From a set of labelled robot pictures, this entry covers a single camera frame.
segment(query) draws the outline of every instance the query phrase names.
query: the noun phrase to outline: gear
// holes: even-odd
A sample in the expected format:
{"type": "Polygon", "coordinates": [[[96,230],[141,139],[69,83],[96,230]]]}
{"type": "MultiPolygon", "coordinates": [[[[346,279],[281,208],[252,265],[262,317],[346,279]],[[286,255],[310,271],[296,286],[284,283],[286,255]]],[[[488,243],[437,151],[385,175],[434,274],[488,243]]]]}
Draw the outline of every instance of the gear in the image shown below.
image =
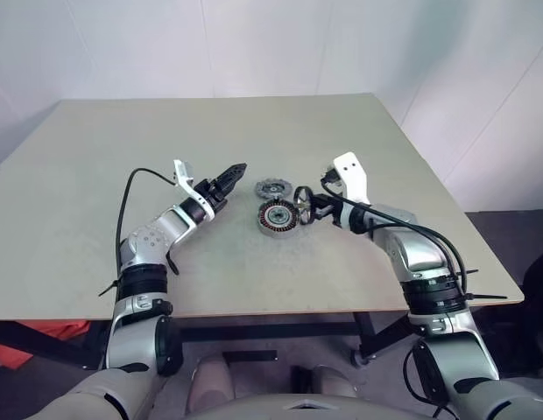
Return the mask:
{"type": "Polygon", "coordinates": [[[266,201],[257,211],[257,225],[264,235],[285,238],[299,224],[299,211],[284,199],[266,201]]]}
{"type": "Polygon", "coordinates": [[[256,184],[258,197],[266,200],[283,199],[291,194],[293,186],[284,179],[268,178],[256,184]]]}

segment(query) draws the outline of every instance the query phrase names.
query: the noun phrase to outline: table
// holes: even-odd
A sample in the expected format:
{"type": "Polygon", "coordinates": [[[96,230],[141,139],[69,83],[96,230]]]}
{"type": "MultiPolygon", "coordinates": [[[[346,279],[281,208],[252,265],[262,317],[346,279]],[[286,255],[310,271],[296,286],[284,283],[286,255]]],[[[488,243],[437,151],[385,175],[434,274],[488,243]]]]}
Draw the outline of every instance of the table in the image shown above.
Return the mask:
{"type": "MultiPolygon", "coordinates": [[[[246,162],[214,222],[176,250],[174,317],[406,309],[388,258],[362,236],[315,222],[289,239],[257,229],[254,185],[283,178],[320,191],[332,159],[354,151],[372,202],[404,208],[449,238],[469,291],[522,292],[381,102],[371,94],[236,99],[61,101],[0,166],[0,320],[109,319],[116,217],[129,172],[167,176],[187,160],[194,180],[246,162]]],[[[129,232],[184,197],[139,174],[129,232]]]]}

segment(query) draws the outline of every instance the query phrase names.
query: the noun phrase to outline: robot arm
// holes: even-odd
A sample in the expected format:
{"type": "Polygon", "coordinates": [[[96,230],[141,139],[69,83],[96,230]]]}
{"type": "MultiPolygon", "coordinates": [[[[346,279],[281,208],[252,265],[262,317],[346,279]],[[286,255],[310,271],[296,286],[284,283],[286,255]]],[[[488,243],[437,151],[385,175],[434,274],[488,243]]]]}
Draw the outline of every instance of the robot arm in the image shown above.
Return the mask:
{"type": "Polygon", "coordinates": [[[32,419],[147,418],[166,377],[180,368],[180,336],[171,332],[173,307],[166,294],[167,267],[178,274],[170,251],[223,209],[246,164],[235,164],[194,187],[187,165],[175,160],[174,166],[176,186],[189,197],[133,231],[120,246],[122,263],[106,369],[77,384],[32,419]]]}
{"type": "Polygon", "coordinates": [[[305,215],[302,223],[332,215],[337,227],[369,235],[388,255],[410,309],[410,324],[421,337],[412,355],[426,400],[439,407],[453,405],[461,419],[505,420],[519,413],[543,418],[541,398],[499,380],[468,308],[469,294],[458,284],[448,252],[429,234],[433,231],[416,225],[412,213],[371,205],[367,177],[352,152],[334,159],[321,183],[330,192],[326,185],[341,186],[342,194],[314,195],[308,187],[297,188],[294,201],[305,215]]]}

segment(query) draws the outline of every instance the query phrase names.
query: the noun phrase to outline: gray floor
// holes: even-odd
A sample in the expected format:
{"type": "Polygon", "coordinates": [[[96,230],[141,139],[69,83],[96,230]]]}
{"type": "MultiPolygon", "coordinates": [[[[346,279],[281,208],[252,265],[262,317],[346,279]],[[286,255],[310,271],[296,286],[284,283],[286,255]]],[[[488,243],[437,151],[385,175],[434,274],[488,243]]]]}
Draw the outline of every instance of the gray floor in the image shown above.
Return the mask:
{"type": "MultiPolygon", "coordinates": [[[[515,213],[472,213],[470,219],[491,245],[503,265],[519,282],[528,266],[543,253],[543,211],[515,213]]],[[[400,313],[383,312],[373,316],[375,327],[390,324],[400,313]]],[[[348,314],[304,315],[288,317],[244,317],[207,320],[219,325],[260,322],[310,322],[317,320],[351,320],[348,314]]],[[[169,380],[156,401],[152,420],[176,419],[182,416],[190,377],[200,357],[225,350],[275,349],[274,362],[237,363],[232,373],[238,396],[288,392],[291,365],[312,368],[317,364],[337,368],[356,385],[361,397],[375,403],[431,415],[433,409],[416,402],[402,381],[401,366],[413,338],[382,352],[366,369],[355,370],[348,363],[355,338],[270,339],[190,343],[184,346],[185,363],[169,380]]],[[[66,392],[89,375],[78,368],[33,358],[17,371],[0,368],[0,419],[20,419],[33,414],[53,398],[66,392]]],[[[518,378],[515,381],[543,395],[543,380],[518,378]]]]}

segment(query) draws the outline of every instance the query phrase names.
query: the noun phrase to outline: white wall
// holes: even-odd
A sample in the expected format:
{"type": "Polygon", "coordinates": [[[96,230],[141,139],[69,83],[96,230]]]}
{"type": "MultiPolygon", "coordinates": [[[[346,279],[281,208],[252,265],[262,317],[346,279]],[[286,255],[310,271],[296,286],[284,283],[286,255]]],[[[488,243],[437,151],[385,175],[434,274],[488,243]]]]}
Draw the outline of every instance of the white wall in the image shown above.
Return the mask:
{"type": "Polygon", "coordinates": [[[465,210],[543,208],[543,0],[0,0],[0,162],[61,98],[358,92],[465,210]]]}

